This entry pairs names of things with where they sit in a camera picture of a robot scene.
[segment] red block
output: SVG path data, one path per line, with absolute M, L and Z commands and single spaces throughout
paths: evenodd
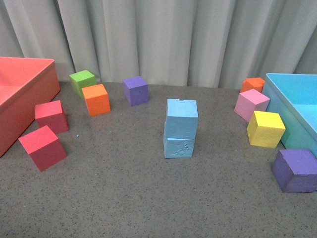
M 60 100 L 36 105 L 35 120 L 39 127 L 47 125 L 55 134 L 69 130 Z
M 67 156 L 60 140 L 47 125 L 20 137 L 19 141 L 41 172 Z

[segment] yellow block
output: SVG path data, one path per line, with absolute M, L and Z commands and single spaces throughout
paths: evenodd
M 278 113 L 254 111 L 247 133 L 251 145 L 275 148 L 284 134 L 285 126 Z

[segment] purple block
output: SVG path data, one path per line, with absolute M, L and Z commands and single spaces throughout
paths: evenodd
M 131 106 L 149 101 L 148 84 L 141 76 L 124 79 L 123 92 Z
M 280 150 L 272 171 L 283 192 L 314 192 L 317 188 L 317 159 L 310 150 Z

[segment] light blue block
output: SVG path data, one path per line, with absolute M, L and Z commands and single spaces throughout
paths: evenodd
M 175 139 L 164 137 L 165 158 L 191 158 L 195 140 Z
M 167 138 L 194 140 L 198 124 L 196 100 L 168 99 L 165 135 Z
M 310 149 L 317 156 L 317 75 L 268 73 L 262 93 L 268 112 L 279 113 L 286 149 Z

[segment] speckled floor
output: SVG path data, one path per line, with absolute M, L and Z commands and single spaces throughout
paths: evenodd
M 105 86 L 112 111 L 91 118 L 61 82 L 63 161 L 41 173 L 18 141 L 0 158 L 0 237 L 317 236 L 317 193 L 280 190 L 270 167 L 283 146 L 249 145 L 238 90 L 150 85 L 130 107 L 122 84 Z M 191 159 L 164 158 L 167 98 L 197 100 Z

